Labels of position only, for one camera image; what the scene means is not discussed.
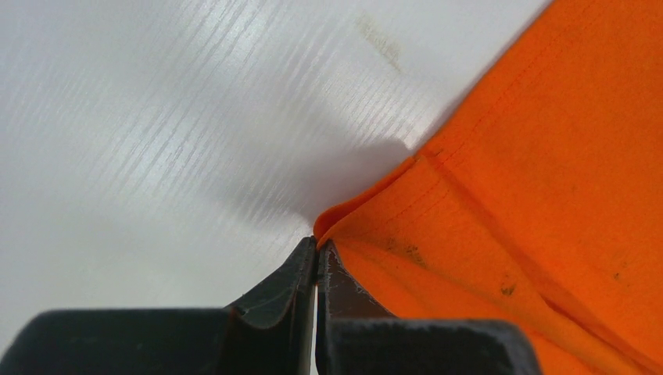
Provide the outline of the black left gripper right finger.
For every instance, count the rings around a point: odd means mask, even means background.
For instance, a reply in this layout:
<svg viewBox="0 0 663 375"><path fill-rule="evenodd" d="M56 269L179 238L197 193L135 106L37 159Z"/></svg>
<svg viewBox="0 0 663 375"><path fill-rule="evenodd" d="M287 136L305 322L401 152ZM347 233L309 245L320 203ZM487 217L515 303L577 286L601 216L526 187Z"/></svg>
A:
<svg viewBox="0 0 663 375"><path fill-rule="evenodd" d="M319 253L316 366L320 374L540 374L535 350L502 320L398 318L345 268Z"/></svg>

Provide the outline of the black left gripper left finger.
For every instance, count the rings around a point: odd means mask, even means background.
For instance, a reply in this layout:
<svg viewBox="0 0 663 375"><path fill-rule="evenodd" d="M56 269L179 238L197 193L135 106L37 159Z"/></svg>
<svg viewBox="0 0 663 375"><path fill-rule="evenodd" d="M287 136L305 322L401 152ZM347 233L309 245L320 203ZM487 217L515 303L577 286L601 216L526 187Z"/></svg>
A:
<svg viewBox="0 0 663 375"><path fill-rule="evenodd" d="M222 308L61 309L36 315L4 374L300 374L310 363L316 241Z"/></svg>

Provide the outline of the orange t shirt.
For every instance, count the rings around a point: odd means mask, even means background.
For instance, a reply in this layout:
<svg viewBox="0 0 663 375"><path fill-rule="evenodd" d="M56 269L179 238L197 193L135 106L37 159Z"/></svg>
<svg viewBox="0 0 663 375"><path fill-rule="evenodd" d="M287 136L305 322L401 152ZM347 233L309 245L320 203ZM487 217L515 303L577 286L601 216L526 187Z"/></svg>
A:
<svg viewBox="0 0 663 375"><path fill-rule="evenodd" d="M661 373L661 2L552 2L314 235L399 317L511 321L547 374Z"/></svg>

